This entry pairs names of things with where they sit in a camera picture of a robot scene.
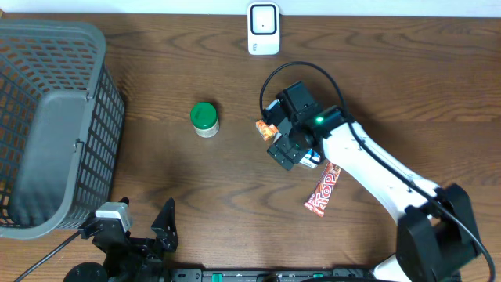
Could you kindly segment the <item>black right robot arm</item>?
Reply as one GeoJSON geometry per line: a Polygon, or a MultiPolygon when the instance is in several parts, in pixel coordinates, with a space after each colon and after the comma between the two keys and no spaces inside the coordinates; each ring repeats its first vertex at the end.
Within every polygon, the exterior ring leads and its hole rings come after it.
{"type": "Polygon", "coordinates": [[[466,191],[416,174],[376,144],[345,107],[327,109],[302,82],[261,110],[279,138],[269,153],[285,169],[309,150],[340,166],[367,189],[397,225],[396,251],[375,266],[376,281],[450,281],[485,253],[466,191]]]}

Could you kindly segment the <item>orange small carton box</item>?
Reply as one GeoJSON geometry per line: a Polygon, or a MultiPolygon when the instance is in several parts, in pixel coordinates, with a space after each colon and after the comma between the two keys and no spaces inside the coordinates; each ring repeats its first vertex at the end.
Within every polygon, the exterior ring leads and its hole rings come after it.
{"type": "Polygon", "coordinates": [[[275,125],[268,125],[263,120],[256,121],[255,126],[264,141],[271,139],[279,132],[275,125]]]}

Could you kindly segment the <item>red chocolate bar wrapper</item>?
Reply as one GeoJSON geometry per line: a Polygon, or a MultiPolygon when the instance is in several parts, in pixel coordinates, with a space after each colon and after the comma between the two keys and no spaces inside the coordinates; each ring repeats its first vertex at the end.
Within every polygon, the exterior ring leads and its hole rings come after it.
{"type": "Polygon", "coordinates": [[[304,203],[304,206],[319,217],[325,214],[326,206],[330,201],[330,197],[334,187],[339,179],[341,167],[328,163],[323,170],[315,189],[311,192],[310,197],[304,203]]]}

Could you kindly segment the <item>green lid jar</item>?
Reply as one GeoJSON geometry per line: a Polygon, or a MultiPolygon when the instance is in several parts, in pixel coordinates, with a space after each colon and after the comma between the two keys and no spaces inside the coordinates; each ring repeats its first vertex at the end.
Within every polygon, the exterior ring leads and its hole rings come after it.
{"type": "Polygon", "coordinates": [[[197,103],[190,112],[190,120],[195,133],[203,138],[211,138],[219,131],[216,108],[207,102],[197,103]]]}

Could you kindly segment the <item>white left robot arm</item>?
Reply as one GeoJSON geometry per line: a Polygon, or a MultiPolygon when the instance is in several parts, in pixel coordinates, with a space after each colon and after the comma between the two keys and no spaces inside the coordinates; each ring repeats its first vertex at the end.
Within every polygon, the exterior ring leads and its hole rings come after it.
{"type": "Polygon", "coordinates": [[[151,225],[154,238],[132,237],[129,199],[106,202],[78,228],[85,240],[105,254],[102,263],[84,262],[65,281],[170,281],[164,257],[178,247],[175,200],[166,201],[151,225]]]}

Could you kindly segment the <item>white Panadol medicine box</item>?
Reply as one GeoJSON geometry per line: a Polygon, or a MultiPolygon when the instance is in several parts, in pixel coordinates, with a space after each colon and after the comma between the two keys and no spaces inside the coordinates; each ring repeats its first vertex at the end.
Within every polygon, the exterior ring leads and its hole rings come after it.
{"type": "Polygon", "coordinates": [[[313,149],[308,150],[300,160],[300,164],[308,168],[316,168],[320,163],[321,155],[313,149]]]}

